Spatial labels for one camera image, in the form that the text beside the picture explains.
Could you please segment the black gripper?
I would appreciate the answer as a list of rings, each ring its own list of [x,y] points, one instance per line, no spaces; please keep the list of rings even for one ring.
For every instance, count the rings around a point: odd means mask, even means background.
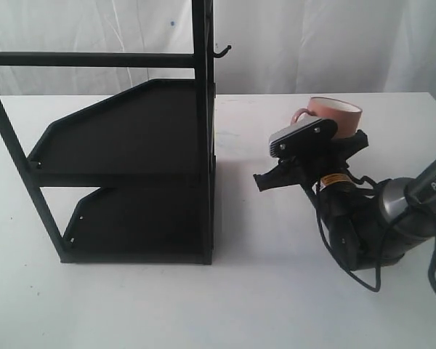
[[[367,134],[359,129],[353,136],[330,140],[310,153],[278,159],[264,174],[253,174],[259,190],[300,186],[321,211],[352,211],[363,205],[363,190],[352,178],[347,160],[368,147]]]

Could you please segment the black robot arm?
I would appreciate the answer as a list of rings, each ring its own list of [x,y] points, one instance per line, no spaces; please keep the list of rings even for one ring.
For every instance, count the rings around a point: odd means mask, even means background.
[[[277,166],[254,175],[260,191],[300,186],[335,259],[351,271],[394,265],[436,234],[436,160],[417,178],[357,179],[347,161],[367,147],[361,130],[338,140],[293,136],[271,147]]]

